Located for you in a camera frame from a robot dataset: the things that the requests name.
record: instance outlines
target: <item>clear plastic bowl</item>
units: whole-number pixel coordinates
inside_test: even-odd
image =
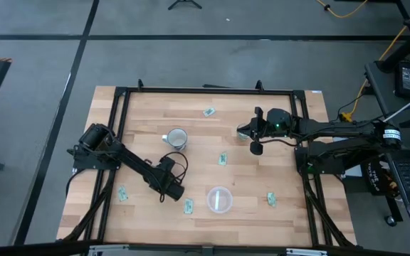
[[[213,212],[226,213],[232,207],[233,196],[227,188],[214,187],[208,192],[206,202]]]

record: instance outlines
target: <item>wooden tabletop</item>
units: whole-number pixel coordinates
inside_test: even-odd
[[[85,129],[92,123],[107,124],[115,87],[96,87]],[[321,92],[307,91],[310,118],[326,122],[327,112]],[[264,145],[263,155],[249,151],[250,139],[241,142],[236,127],[255,116],[254,107],[290,111],[288,96],[212,95],[183,93],[131,93],[122,142],[142,159],[157,163],[172,149],[162,135],[181,127],[188,134],[184,154],[189,169],[183,181],[184,195],[174,202],[148,188],[142,177],[128,167],[116,175],[105,231],[106,242],[155,244],[213,244],[254,246],[311,246],[305,195],[296,172],[293,148],[281,143]],[[202,111],[214,107],[216,113],[204,117]],[[226,152],[226,166],[218,165]],[[182,162],[181,157],[172,157]],[[174,174],[182,170],[174,168]],[[58,238],[65,237],[89,208],[96,170],[75,177],[65,202]],[[327,211],[348,240],[355,243],[354,229],[342,184],[331,175],[322,175]],[[120,202],[117,190],[128,194]],[[207,193],[223,186],[233,195],[233,207],[224,214],[213,213],[206,204]],[[268,205],[267,193],[277,199]],[[194,212],[184,214],[184,200],[194,201]],[[316,214],[322,243],[322,227]],[[100,212],[93,227],[97,236]]]

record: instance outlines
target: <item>mug handle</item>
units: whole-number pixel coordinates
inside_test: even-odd
[[[162,135],[162,141],[165,143],[169,143],[169,141],[167,140],[167,135]]]

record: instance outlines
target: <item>concrete floor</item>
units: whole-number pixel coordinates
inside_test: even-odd
[[[81,34],[92,2],[0,0],[0,34]],[[180,4],[167,11],[170,2],[101,1],[91,34],[393,35],[402,22],[393,4],[367,4],[342,20],[313,0],[198,0],[202,10]],[[358,4],[328,2],[340,14]],[[410,13],[410,1],[405,2]],[[334,119],[337,109],[358,93],[364,64],[376,60],[388,44],[88,41],[27,243],[55,240],[73,163],[65,150],[83,133],[96,85],[136,85],[140,78],[148,87],[208,83],[250,88],[260,79],[266,88],[322,90]],[[0,161],[6,164],[0,172],[0,246],[11,238],[77,47],[78,41],[0,41],[0,57],[14,59],[0,90]],[[365,96],[354,117],[369,119],[379,113],[376,100]],[[382,218],[389,212],[383,198],[368,193],[349,193],[347,198],[361,246],[410,253],[410,223],[388,227]]]

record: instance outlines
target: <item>green sticker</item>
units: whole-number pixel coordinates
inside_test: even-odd
[[[124,186],[120,186],[118,188],[118,198],[120,199],[120,202],[126,201],[128,199],[126,188]]]
[[[216,110],[213,107],[207,108],[206,110],[203,111],[205,117],[209,117],[215,112]]]
[[[276,196],[274,193],[268,193],[267,194],[267,198],[268,198],[268,204],[272,207],[276,207]]]
[[[184,213],[192,214],[192,209],[194,208],[194,202],[192,199],[186,198],[184,201]]]
[[[224,152],[219,156],[219,161],[218,161],[219,165],[225,166],[227,165],[227,153]]]

